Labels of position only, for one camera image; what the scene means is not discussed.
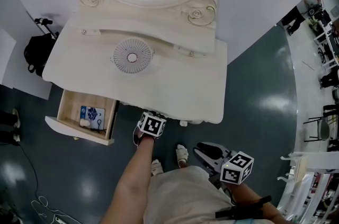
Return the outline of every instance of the gray floor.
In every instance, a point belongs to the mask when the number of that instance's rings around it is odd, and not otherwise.
[[[279,159],[293,151],[296,132],[296,88],[290,51],[284,31],[273,28],[228,67],[225,115],[220,124],[179,126],[169,120],[156,142],[154,155],[165,171],[176,168],[174,146],[192,148],[199,141],[219,142],[255,158],[246,183],[260,195],[271,195],[278,204],[285,183],[276,177],[288,169]],[[115,143],[103,146],[75,141],[51,130],[45,115],[56,116],[62,89],[53,86],[45,101],[0,86],[0,109],[17,107],[21,115],[22,147],[31,158],[39,178],[39,195],[52,208],[61,209],[81,223],[98,223],[108,207],[114,188],[135,152],[132,131],[141,109],[121,106],[114,128]],[[35,178],[19,147],[0,146],[0,196],[16,205],[26,223],[40,223],[31,208]]]

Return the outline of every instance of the shoe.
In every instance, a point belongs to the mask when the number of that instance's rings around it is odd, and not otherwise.
[[[189,152],[187,151],[185,146],[178,144],[176,146],[175,152],[176,152],[176,159],[177,159],[179,167],[180,167],[179,162],[184,161],[185,163],[187,163],[187,160],[189,158]]]
[[[153,176],[164,173],[163,167],[158,159],[154,159],[151,165],[151,173]]]
[[[20,142],[20,141],[21,141],[20,135],[17,134],[17,133],[13,134],[13,139],[14,139],[16,142]]]
[[[293,32],[291,31],[291,26],[289,26],[289,27],[287,27],[287,33],[288,33],[288,35],[292,35],[293,34]]]
[[[21,123],[20,123],[19,113],[18,113],[17,109],[13,108],[12,114],[17,116],[17,122],[14,124],[14,127],[20,128]]]

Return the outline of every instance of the fan grille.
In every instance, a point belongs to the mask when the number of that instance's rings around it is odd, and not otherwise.
[[[152,54],[152,50],[142,39],[129,38],[118,44],[111,61],[122,72],[136,74],[148,66]]]

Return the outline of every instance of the wooden drawer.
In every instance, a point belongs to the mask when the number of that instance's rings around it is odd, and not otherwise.
[[[98,132],[80,126],[81,106],[105,109],[104,130]],[[57,118],[46,117],[45,120],[53,130],[64,135],[110,145],[114,142],[112,132],[118,107],[119,101],[114,99],[64,90]]]

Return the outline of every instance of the vanity table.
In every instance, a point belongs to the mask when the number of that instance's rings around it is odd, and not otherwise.
[[[80,0],[63,28],[43,79],[64,89],[55,131],[104,145],[114,141],[119,103],[185,122],[220,123],[224,114],[227,45],[215,38],[217,0]],[[127,38],[154,52],[136,74],[111,61]],[[79,125],[81,106],[105,109],[104,130]]]

